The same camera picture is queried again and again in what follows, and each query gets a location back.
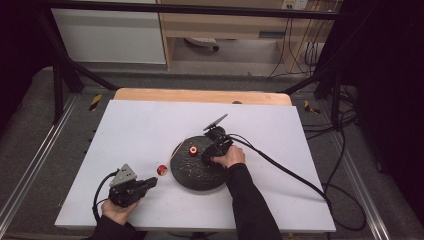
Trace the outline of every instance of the black disc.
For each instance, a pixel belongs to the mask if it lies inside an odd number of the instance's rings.
[[[212,141],[205,136],[191,137],[184,141],[171,160],[172,175],[178,183],[191,190],[207,191],[225,182],[226,174],[220,164],[202,161],[202,152],[211,144]],[[197,147],[197,156],[190,156],[189,149],[192,146]]]

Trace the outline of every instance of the black sleeve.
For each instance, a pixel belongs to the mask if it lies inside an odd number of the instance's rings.
[[[102,216],[97,223],[92,240],[131,240],[134,239],[136,231],[129,223],[122,226],[106,216]]]
[[[247,167],[237,163],[228,169],[228,189],[233,197],[237,236],[241,240],[281,240],[277,223]]]

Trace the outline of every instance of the red object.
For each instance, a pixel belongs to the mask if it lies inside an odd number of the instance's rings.
[[[158,174],[159,174],[160,176],[165,176],[165,175],[166,175],[166,173],[168,172],[168,168],[167,168],[165,165],[160,165],[160,166],[158,167],[158,169],[156,170],[156,172],[158,172]]]
[[[192,146],[192,147],[189,149],[188,153],[189,153],[189,154],[190,154],[190,156],[192,156],[192,157],[197,156],[197,147]]]

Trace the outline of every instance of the white panel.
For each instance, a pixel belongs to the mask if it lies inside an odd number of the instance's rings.
[[[202,135],[210,122],[247,138],[256,148],[321,189],[295,107],[180,102],[110,101],[96,136],[56,220],[66,228],[94,227],[91,206],[100,181],[128,163],[139,179],[157,176],[185,137]],[[334,231],[325,201],[311,188],[244,148],[255,185],[283,231]],[[99,199],[107,196],[107,185]],[[134,211],[130,222],[145,230],[235,229],[225,184],[208,192],[179,185],[172,173]]]
[[[75,61],[165,64],[157,13],[52,10]]]

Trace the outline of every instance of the white table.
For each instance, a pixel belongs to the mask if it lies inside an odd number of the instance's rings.
[[[321,189],[295,107],[112,100],[55,225],[92,229],[91,207],[100,181],[128,163],[139,179],[157,176],[184,138],[228,113],[220,126],[247,138],[275,161]],[[247,166],[282,232],[331,232],[334,222],[325,201],[311,188],[244,148]],[[108,181],[99,200],[107,197]],[[234,230],[227,187],[195,192],[179,185],[171,172],[159,177],[129,222],[140,230]]]

